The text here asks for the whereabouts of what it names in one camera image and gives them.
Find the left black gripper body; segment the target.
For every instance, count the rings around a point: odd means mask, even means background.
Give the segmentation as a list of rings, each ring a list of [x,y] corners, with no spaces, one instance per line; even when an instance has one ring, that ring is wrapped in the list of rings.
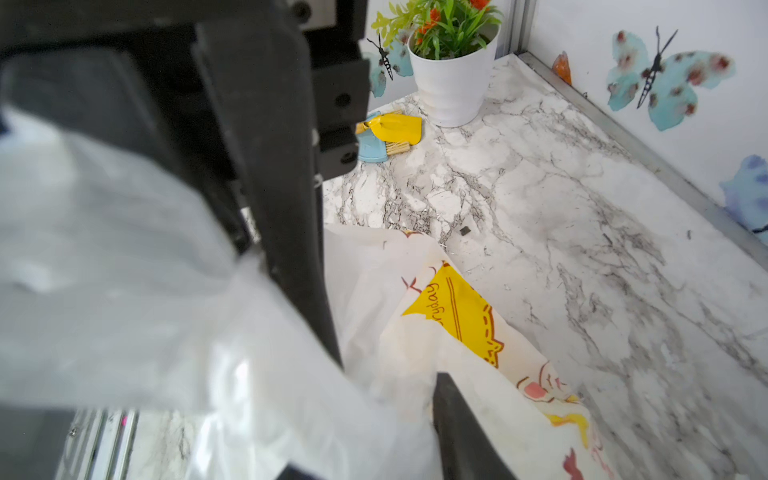
[[[197,60],[197,26],[246,19],[290,22],[309,50],[316,123],[315,185],[357,161],[352,127],[367,103],[358,41],[362,1],[5,1],[1,102],[154,161],[157,197],[135,215],[185,240],[222,233],[250,242],[245,189],[227,152]]]

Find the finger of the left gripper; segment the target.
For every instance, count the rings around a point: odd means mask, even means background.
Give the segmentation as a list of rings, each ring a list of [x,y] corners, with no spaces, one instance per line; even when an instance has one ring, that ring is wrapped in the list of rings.
[[[270,275],[339,362],[324,280],[316,115],[303,35],[290,22],[260,28],[246,19],[206,21],[196,30],[204,85]]]

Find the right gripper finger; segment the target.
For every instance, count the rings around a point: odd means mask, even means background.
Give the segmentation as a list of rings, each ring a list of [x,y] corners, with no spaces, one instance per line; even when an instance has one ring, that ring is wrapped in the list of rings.
[[[448,373],[437,374],[432,410],[444,479],[516,479]]]

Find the white printed plastic bag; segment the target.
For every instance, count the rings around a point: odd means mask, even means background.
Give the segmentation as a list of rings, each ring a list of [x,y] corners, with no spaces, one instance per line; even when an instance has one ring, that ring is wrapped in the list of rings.
[[[1,137],[1,400],[199,413],[192,479],[444,479],[448,373],[520,479],[613,479],[589,410],[432,238],[330,226],[335,362],[261,246],[135,215],[140,155],[9,108]]]

